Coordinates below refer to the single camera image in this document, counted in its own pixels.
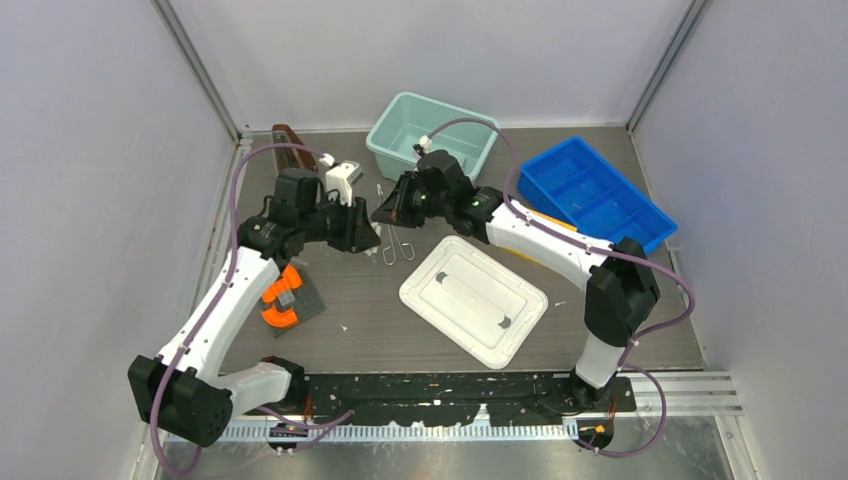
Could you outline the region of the white clay triangle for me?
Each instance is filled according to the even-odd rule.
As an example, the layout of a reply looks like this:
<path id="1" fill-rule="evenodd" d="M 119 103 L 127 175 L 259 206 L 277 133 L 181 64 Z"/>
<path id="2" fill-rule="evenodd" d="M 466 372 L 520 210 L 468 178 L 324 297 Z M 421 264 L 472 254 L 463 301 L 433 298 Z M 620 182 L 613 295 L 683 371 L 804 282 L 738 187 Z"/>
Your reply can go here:
<path id="1" fill-rule="evenodd" d="M 381 225 L 378 222 L 370 222 L 364 235 L 365 246 L 362 251 L 373 256 L 379 250 L 381 245 Z"/>

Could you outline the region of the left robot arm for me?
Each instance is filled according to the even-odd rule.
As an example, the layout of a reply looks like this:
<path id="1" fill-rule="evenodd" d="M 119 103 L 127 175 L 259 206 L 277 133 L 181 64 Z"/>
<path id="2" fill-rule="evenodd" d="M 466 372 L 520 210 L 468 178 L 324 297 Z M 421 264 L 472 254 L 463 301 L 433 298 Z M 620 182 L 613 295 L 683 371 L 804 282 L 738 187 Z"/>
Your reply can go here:
<path id="1" fill-rule="evenodd" d="M 291 168 L 277 177 L 260 213 L 238 226 L 229 259 L 185 325 L 155 357 L 131 363 L 142 420 L 208 447 L 237 415 L 266 405 L 293 414 L 305 405 L 300 365 L 270 356 L 232 374 L 220 368 L 249 314 L 305 244 L 347 253 L 379 246 L 367 202 L 353 193 L 362 174 L 359 164 L 342 162 L 324 175 Z"/>

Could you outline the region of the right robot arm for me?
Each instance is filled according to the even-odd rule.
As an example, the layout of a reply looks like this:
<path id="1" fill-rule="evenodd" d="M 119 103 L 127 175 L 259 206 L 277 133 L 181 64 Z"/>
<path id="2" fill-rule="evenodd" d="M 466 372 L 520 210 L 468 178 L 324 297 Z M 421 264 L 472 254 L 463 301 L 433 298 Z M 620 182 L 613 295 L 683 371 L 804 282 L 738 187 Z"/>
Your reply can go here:
<path id="1" fill-rule="evenodd" d="M 589 335 L 566 388 L 584 410 L 596 410 L 610 398 L 625 349 L 661 296 L 637 241 L 581 236 L 497 188 L 475 186 L 445 150 L 424 155 L 403 173 L 371 217 L 404 228 L 442 218 L 459 235 L 510 250 L 579 287 Z"/>

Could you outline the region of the metal crucible tongs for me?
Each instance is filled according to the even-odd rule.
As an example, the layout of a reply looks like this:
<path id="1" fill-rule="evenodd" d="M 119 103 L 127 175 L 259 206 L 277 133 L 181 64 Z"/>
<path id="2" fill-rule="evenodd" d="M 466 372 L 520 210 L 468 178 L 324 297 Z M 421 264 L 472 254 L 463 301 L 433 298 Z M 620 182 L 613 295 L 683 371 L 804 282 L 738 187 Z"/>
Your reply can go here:
<path id="1" fill-rule="evenodd" d="M 413 245 L 399 238 L 395 226 L 384 224 L 384 227 L 388 235 L 388 245 L 383 247 L 381 251 L 384 264 L 386 266 L 393 266 L 397 263 L 398 257 L 406 261 L 414 260 L 416 253 Z"/>

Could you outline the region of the mint green plastic bin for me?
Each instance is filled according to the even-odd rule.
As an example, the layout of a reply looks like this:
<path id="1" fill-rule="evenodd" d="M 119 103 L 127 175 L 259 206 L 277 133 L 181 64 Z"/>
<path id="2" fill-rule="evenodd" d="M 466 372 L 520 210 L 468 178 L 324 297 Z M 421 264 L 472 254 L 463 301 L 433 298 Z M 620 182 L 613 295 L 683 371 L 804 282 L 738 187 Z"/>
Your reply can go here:
<path id="1" fill-rule="evenodd" d="M 366 137 L 366 147 L 376 160 L 381 175 L 391 181 L 416 167 L 419 156 L 414 146 L 421 137 L 431 139 L 432 150 L 446 150 L 463 172 L 475 180 L 493 148 L 497 134 L 475 123 L 477 118 L 495 126 L 487 115 L 412 92 L 401 92 L 390 102 Z"/>

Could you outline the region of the grey brick plate orange piece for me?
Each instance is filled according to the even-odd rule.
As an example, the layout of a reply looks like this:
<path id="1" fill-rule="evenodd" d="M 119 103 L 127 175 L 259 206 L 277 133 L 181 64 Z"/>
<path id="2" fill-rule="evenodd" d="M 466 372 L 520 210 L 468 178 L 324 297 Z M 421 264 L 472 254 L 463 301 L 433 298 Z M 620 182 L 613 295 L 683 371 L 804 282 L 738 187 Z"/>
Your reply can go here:
<path id="1" fill-rule="evenodd" d="M 277 280 L 261 295 L 261 318 L 277 338 L 326 310 L 326 304 L 307 270 L 307 264 L 293 260 Z"/>

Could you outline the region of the white plastic bin lid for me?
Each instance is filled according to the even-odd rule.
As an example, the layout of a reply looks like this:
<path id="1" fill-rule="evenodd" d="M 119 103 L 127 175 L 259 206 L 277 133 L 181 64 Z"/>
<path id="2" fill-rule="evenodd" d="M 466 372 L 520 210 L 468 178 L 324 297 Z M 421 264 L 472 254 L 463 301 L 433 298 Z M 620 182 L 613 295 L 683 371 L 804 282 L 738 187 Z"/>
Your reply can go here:
<path id="1" fill-rule="evenodd" d="M 548 309 L 542 290 L 455 235 L 407 277 L 399 298 L 490 369 L 508 366 Z"/>

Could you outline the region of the yellow test tube rack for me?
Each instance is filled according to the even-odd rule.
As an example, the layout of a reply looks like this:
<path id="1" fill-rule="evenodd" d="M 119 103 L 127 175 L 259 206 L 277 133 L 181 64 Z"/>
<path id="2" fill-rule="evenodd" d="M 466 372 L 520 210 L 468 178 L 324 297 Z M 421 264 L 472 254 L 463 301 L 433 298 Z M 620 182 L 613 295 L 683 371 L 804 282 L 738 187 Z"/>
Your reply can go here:
<path id="1" fill-rule="evenodd" d="M 576 228 L 560 220 L 517 205 L 515 213 L 509 205 L 501 205 L 486 225 L 492 245 L 512 252 L 565 276 L 566 270 L 579 269 L 579 255 L 584 248 L 573 240 L 582 237 Z"/>

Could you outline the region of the blue divided plastic tray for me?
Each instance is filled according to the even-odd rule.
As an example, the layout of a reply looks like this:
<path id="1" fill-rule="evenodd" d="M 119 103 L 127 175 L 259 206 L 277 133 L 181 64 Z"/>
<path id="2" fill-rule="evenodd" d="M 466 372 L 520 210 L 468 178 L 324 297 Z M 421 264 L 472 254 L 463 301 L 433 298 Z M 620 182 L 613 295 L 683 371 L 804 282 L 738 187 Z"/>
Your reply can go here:
<path id="1" fill-rule="evenodd" d="M 594 238 L 614 243 L 634 239 L 648 254 L 678 229 L 648 195 L 580 137 L 525 162 L 517 190 L 548 217 Z"/>

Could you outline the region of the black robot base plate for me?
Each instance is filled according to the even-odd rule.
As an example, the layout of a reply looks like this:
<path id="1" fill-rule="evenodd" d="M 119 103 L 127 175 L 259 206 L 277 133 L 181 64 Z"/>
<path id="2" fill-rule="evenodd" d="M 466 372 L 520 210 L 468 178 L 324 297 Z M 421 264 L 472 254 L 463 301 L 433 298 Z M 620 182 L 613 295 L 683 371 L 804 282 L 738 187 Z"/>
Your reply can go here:
<path id="1" fill-rule="evenodd" d="M 593 393 L 570 372 L 305 374 L 286 398 L 268 404 L 279 415 L 318 425 L 401 428 L 467 427 L 479 416 L 495 428 L 546 427 L 567 418 L 596 419 L 601 432 L 579 433 L 607 446 L 615 418 L 637 404 L 631 381 L 613 377 Z"/>

